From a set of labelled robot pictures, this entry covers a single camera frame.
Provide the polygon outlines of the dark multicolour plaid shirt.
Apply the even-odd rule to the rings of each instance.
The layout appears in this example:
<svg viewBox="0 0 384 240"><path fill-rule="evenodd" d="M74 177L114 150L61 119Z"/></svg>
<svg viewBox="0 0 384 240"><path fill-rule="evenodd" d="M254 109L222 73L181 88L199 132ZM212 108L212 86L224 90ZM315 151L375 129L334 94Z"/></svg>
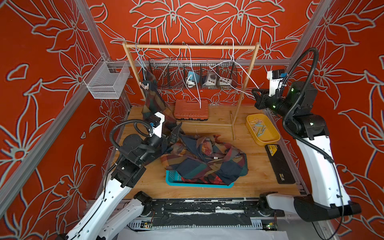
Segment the dark multicolour plaid shirt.
<svg viewBox="0 0 384 240"><path fill-rule="evenodd" d="M182 183L226 185L248 174L247 155L230 143L211 137L181 135L161 156L168 171L176 171Z"/></svg>

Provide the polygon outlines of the white wire hanger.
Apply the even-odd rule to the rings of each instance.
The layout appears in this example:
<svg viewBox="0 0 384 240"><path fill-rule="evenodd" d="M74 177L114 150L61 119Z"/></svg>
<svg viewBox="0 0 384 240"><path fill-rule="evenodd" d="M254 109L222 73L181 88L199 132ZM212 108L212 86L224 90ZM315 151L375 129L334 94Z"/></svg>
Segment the white wire hanger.
<svg viewBox="0 0 384 240"><path fill-rule="evenodd" d="M195 71L193 69L191 49L190 49L188 44L186 44L186 46L187 46L189 54L190 54L190 57L189 57L189 60L190 60L190 71L188 72L187 76L184 77L184 74L182 73L182 70L181 70L181 67L180 67L180 61L177 60L178 70L180 72L180 75L183 78L184 86L186 87L186 89L188 90L190 95L192 97L194 97L195 100L197 100L197 102L199 103L199 108L201 109L202 108L202 100L201 100L200 91L199 91L199 87L198 87L198 80L197 80L198 77L197 77L197 74L195 73ZM198 93L198 98L191 92L190 88L192 88L192 87L196 87L197 93Z"/></svg>

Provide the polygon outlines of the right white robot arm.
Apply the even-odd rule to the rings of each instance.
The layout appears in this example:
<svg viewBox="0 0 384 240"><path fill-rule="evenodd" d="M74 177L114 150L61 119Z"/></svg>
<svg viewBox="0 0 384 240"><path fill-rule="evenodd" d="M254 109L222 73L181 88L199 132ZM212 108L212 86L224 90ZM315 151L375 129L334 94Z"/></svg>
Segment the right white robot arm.
<svg viewBox="0 0 384 240"><path fill-rule="evenodd" d="M313 53L305 81L293 82L283 96L288 78L307 56ZM270 216L275 210L297 214L306 222L318 222L360 214L360 204L351 200L343 187L332 156L330 133L325 119L311 112L318 90L311 85L319 60L317 48L309 48L296 60L288 73L273 71L268 89L253 89L259 110L269 109L282 117L283 129L296 140L310 176L312 193L306 196L261 194L258 212Z"/></svg>

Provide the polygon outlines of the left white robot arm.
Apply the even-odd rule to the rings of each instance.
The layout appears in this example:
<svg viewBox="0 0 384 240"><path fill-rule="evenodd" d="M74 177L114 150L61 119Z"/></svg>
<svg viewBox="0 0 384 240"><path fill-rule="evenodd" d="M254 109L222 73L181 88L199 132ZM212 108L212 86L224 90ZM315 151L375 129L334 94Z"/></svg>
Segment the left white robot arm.
<svg viewBox="0 0 384 240"><path fill-rule="evenodd" d="M153 199L140 191L117 214L113 213L143 176L146 164L163 155L169 145L179 139L182 124L178 124L167 136L162 133L164 122L164 116L156 113L145 121L128 120L111 130L110 141L119 151L119 157L107 172L109 176L105 179L104 191L77 225L68 233L59 234L56 237L58 240L112 240L135 218L151 212ZM142 139L144 133L138 131L126 137L123 144L119 145L114 134L128 124L135 127L141 124L148 134Z"/></svg>

